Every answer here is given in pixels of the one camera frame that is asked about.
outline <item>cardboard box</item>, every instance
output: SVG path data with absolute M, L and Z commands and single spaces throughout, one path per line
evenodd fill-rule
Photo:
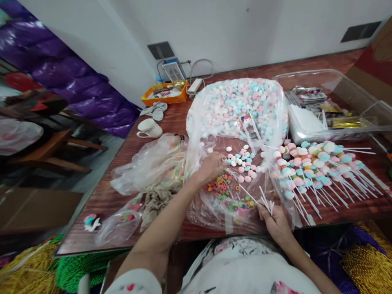
M 0 188 L 0 235 L 63 227 L 83 197 L 82 193 L 62 190 L 9 189 Z

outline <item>electrical outlet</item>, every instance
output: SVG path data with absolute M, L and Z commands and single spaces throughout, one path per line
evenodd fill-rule
M 381 21 L 349 27 L 340 43 L 370 38 L 379 27 L 380 23 Z
M 161 42 L 156 44 L 147 45 L 148 49 L 150 49 L 151 54 L 154 56 L 156 60 L 173 57 L 174 53 L 172 48 L 169 45 L 169 42 Z

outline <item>clear plastic bag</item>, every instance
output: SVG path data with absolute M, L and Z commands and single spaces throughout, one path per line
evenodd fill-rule
M 238 177 L 247 174 L 239 172 L 239 165 L 229 166 L 222 176 L 227 177 L 223 180 L 229 192 L 219 187 L 209 191 L 210 186 L 205 186 L 188 210 L 187 217 L 191 222 L 219 230 L 230 231 L 227 227 L 232 226 L 233 231 L 259 232 L 262 229 L 261 222 L 257 209 L 253 209 L 257 204 L 252 199 L 247 200 L 248 194 L 256 201 L 260 200 L 260 186 L 267 200 L 278 202 L 273 197 L 278 180 L 271 181 L 270 175 L 279 177 L 280 169 L 273 153 L 286 138 L 288 119 L 283 89 L 272 80 L 244 78 L 216 82 L 196 95 L 187 116 L 189 144 L 184 181 L 200 168 L 209 148 L 225 155 L 240 153 L 250 141 L 243 128 L 244 118 L 246 120 L 249 114 L 261 137 L 261 141 L 249 144 L 255 155 L 251 165 L 259 167 L 256 175 L 251 182 L 239 184 Z M 288 212 L 289 224 L 294 229 L 294 205 L 282 193 L 277 194 Z
M 142 193 L 128 201 L 119 211 L 102 222 L 95 236 L 95 244 L 120 245 L 128 240 L 135 232 L 142 219 L 144 206 L 141 203 Z
M 132 161 L 112 171 L 110 183 L 122 195 L 163 189 L 178 192 L 183 185 L 188 138 L 166 133 L 145 144 Z

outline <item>hand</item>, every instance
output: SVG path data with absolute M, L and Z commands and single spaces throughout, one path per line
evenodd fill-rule
M 226 157 L 219 152 L 212 152 L 203 161 L 200 169 L 194 174 L 198 182 L 205 185 L 219 176 L 228 166 Z
M 258 213 L 261 220 L 265 220 L 268 232 L 278 245 L 285 250 L 297 243 L 287 223 L 285 213 L 281 206 L 274 205 L 273 216 L 265 208 L 264 202 L 259 201 Z

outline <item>plastic storage box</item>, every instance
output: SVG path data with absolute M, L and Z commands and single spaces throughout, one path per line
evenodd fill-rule
M 146 105 L 146 106 L 153 106 L 154 102 L 165 102 L 167 104 L 171 104 L 171 103 L 181 103 L 181 102 L 185 102 L 187 100 L 188 94 L 186 91 L 187 86 L 189 86 L 188 81 L 186 82 L 185 86 L 183 87 L 183 90 L 181 91 L 181 94 L 175 97 L 160 97 L 160 98 L 153 98 L 153 99 L 148 99 L 151 95 L 152 92 L 154 92 L 157 89 L 162 89 L 162 88 L 167 88 L 168 85 L 173 85 L 173 83 L 167 83 L 167 84 L 161 84 L 161 85 L 153 85 L 151 86 L 151 88 L 148 89 L 147 92 L 144 93 L 143 97 L 142 97 L 142 102 Z
M 289 107 L 290 134 L 295 144 L 303 141 L 322 142 L 325 140 L 361 140 L 373 133 L 392 131 L 392 108 L 384 101 L 376 99 L 358 84 L 334 69 L 319 69 L 311 71 L 297 71 L 277 75 L 284 91 L 300 87 L 321 88 L 324 94 L 342 109 L 354 111 L 362 117 L 372 117 L 372 124 L 368 127 L 352 129 L 329 129 L 317 133 L 303 130 Z

